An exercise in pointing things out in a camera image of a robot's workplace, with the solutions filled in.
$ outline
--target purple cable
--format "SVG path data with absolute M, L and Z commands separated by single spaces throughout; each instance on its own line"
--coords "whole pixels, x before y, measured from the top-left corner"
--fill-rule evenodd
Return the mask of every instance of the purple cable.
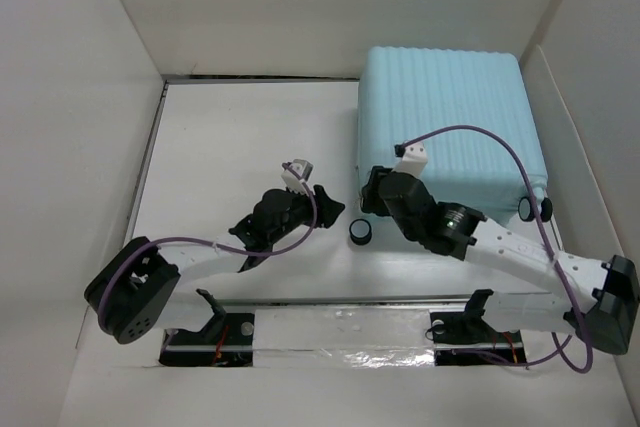
M 285 170 L 288 170 L 289 172 L 291 172 L 291 174 L 293 174 L 293 176 L 296 179 L 302 180 L 302 177 L 300 177 L 300 175 L 291 168 L 291 164 L 282 164 L 282 167 Z M 102 297 L 100 298 L 100 304 L 98 305 L 98 325 L 100 325 L 100 328 L 104 332 L 107 331 L 106 312 L 105 312 L 107 303 L 108 303 L 107 300 L 111 296 L 111 293 L 113 292 L 115 285 L 118 283 L 118 280 L 120 280 L 120 277 L 124 275 L 124 273 L 129 269 L 131 264 L 138 257 L 140 257 L 142 254 L 144 254 L 146 251 L 148 251 L 153 247 L 156 247 L 161 244 L 184 242 L 189 244 L 198 244 L 198 245 L 206 245 L 209 247 L 216 247 L 220 250 L 224 250 L 232 254 L 248 255 L 251 257 L 272 257 L 274 255 L 286 254 L 287 252 L 291 252 L 293 249 L 298 247 L 300 244 L 302 244 L 305 240 L 309 238 L 309 236 L 311 235 L 311 232 L 313 232 L 313 229 L 315 229 L 316 224 L 318 223 L 318 205 L 316 204 L 316 199 L 313 197 L 313 192 L 311 192 L 311 189 L 309 189 L 309 186 L 307 185 L 306 182 L 301 182 L 301 184 L 305 192 L 307 193 L 309 200 L 311 201 L 311 210 L 313 211 L 313 218 L 311 219 L 311 224 L 309 224 L 309 228 L 304 233 L 304 235 L 300 237 L 300 239 L 295 241 L 293 244 L 287 247 L 284 247 L 283 249 L 274 250 L 272 252 L 251 252 L 249 250 L 236 249 L 235 247 L 231 247 L 229 245 L 216 244 L 212 240 L 197 239 L 194 237 L 165 237 L 165 238 L 153 240 L 147 244 L 144 244 L 142 247 L 138 248 L 133 254 L 131 254 L 127 258 L 127 260 L 125 260 L 120 265 L 120 267 L 118 267 L 118 270 L 116 270 L 116 272 L 111 277 L 111 280 L 109 280 L 109 283 L 105 287 L 104 292 L 102 293 Z
M 549 237 L 547 236 L 546 231 L 544 230 L 544 226 L 542 225 L 542 218 L 540 217 L 540 211 L 538 210 L 538 202 L 536 201 L 536 197 L 535 194 L 533 192 L 533 187 L 531 187 L 531 182 L 529 182 L 529 177 L 527 176 L 527 172 L 524 168 L 524 165 L 522 164 L 522 161 L 520 160 L 520 158 L 518 157 L 518 154 L 516 154 L 516 152 L 511 148 L 511 146 L 509 144 L 507 144 L 507 142 L 502 139 L 501 137 L 497 136 L 496 134 L 494 134 L 493 132 L 483 129 L 481 127 L 476 127 L 473 125 L 452 125 L 449 127 L 444 127 L 442 129 L 438 129 L 438 130 L 434 130 L 433 132 L 430 132 L 428 134 L 425 135 L 421 135 L 420 137 L 417 137 L 413 140 L 409 140 L 407 142 L 404 142 L 402 144 L 402 147 L 407 147 L 411 144 L 415 144 L 416 142 L 422 142 L 423 140 L 427 140 L 431 137 L 435 137 L 436 135 L 440 135 L 440 134 L 444 134 L 445 132 L 451 132 L 453 130 L 471 130 L 473 132 L 479 132 L 481 134 L 484 134 L 488 137 L 491 137 L 493 140 L 495 140 L 496 142 L 498 142 L 500 145 L 502 145 L 507 152 L 509 152 L 509 154 L 511 155 L 511 157 L 513 158 L 513 160 L 516 163 L 516 166 L 518 167 L 518 170 L 520 171 L 520 175 L 522 175 L 522 179 L 524 180 L 524 184 L 525 187 L 527 188 L 527 193 L 529 195 L 529 202 L 531 203 L 531 207 L 533 209 L 533 214 L 535 216 L 536 219 L 536 224 L 538 226 L 538 230 L 540 231 L 540 236 L 542 237 L 542 243 L 544 244 L 544 248 L 547 252 L 547 255 L 549 256 L 549 259 L 553 260 L 554 256 L 555 256 L 555 252 L 553 251 L 553 246 L 551 245 L 551 241 L 549 240 Z M 564 287 L 565 291 L 567 292 L 567 296 L 569 297 L 569 301 L 571 302 L 571 307 L 573 309 L 573 312 L 575 314 L 576 320 L 578 322 L 578 328 L 580 330 L 580 333 L 582 334 L 582 339 L 583 342 L 585 344 L 586 350 L 587 350 L 587 360 L 585 362 L 584 367 L 578 367 L 576 366 L 573 362 L 571 362 L 571 360 L 566 356 L 566 354 L 564 353 L 563 349 L 564 347 L 569 343 L 569 341 L 571 340 L 571 336 L 569 336 L 564 344 L 560 345 L 560 341 L 558 340 L 558 336 L 556 335 L 555 332 L 553 332 L 551 334 L 551 336 L 553 337 L 553 342 L 556 345 L 556 351 L 553 352 L 552 354 L 549 354 L 548 356 L 544 357 L 543 359 L 540 360 L 536 360 L 533 362 L 528 362 L 528 363 L 523 363 L 523 364 L 513 364 L 513 363 L 505 363 L 504 365 L 513 365 L 513 366 L 520 366 L 520 367 L 530 367 L 532 365 L 538 365 L 542 362 L 546 362 L 547 360 L 555 357 L 556 355 L 560 354 L 560 356 L 562 357 L 562 359 L 566 362 L 566 364 L 573 369 L 575 372 L 578 372 L 579 374 L 586 374 L 587 372 L 589 372 L 591 370 L 591 367 L 593 366 L 593 346 L 591 344 L 591 336 L 589 335 L 589 331 L 587 330 L 587 326 L 585 324 L 584 321 L 584 316 L 582 315 L 582 312 L 580 311 L 580 305 L 578 304 L 578 299 L 576 298 L 573 289 L 571 288 L 571 285 L 569 284 L 569 280 L 567 279 L 566 274 L 564 273 L 564 271 L 562 270 L 562 266 L 560 265 L 560 263 L 556 260 L 554 262 L 553 265 L 556 273 L 558 274 L 558 277 L 560 278 L 560 282 L 562 283 L 562 286 Z M 474 349 L 465 349 L 467 353 L 472 353 L 474 351 Z M 482 354 L 484 356 L 490 356 L 490 355 L 494 355 L 494 354 L 489 354 L 485 351 L 482 351 L 480 349 L 475 349 L 477 350 L 478 354 Z

